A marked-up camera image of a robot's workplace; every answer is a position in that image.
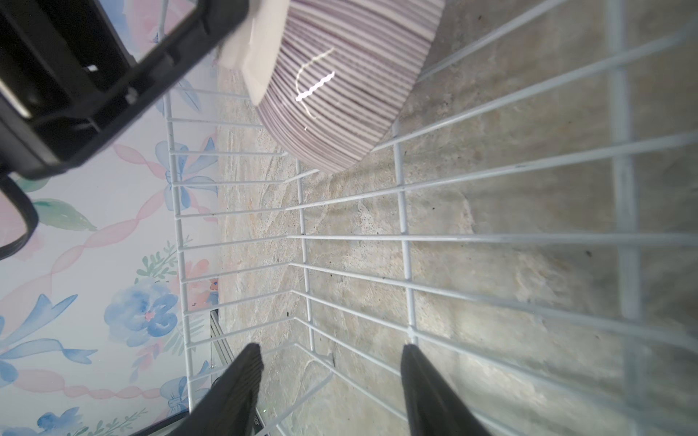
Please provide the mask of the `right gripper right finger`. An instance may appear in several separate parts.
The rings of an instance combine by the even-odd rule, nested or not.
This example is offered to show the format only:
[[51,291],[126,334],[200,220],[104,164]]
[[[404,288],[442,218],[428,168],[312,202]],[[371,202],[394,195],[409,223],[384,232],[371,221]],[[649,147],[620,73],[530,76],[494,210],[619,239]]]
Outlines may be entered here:
[[411,435],[490,435],[417,345],[404,346],[400,372]]

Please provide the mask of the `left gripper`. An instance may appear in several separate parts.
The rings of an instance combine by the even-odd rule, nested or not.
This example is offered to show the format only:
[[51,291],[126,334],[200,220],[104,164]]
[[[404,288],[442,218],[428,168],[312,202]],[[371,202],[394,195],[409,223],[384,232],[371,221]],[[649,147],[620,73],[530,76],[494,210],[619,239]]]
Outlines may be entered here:
[[39,179],[85,163],[247,17],[199,1],[139,61],[98,1],[1,4],[1,162]]

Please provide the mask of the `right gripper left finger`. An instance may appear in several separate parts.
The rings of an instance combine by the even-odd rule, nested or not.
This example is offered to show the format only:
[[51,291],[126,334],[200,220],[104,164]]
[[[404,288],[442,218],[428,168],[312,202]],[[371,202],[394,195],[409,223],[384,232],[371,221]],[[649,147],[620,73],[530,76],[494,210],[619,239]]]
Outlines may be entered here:
[[261,347],[249,343],[171,435],[252,435],[263,371]]

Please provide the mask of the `white ceramic bowl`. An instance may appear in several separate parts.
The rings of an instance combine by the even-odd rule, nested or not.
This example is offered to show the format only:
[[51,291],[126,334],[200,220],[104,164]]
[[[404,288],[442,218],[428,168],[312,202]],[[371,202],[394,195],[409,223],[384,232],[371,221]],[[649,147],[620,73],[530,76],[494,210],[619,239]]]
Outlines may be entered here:
[[254,1],[218,50],[285,152],[327,174],[370,154],[410,96],[442,1]]

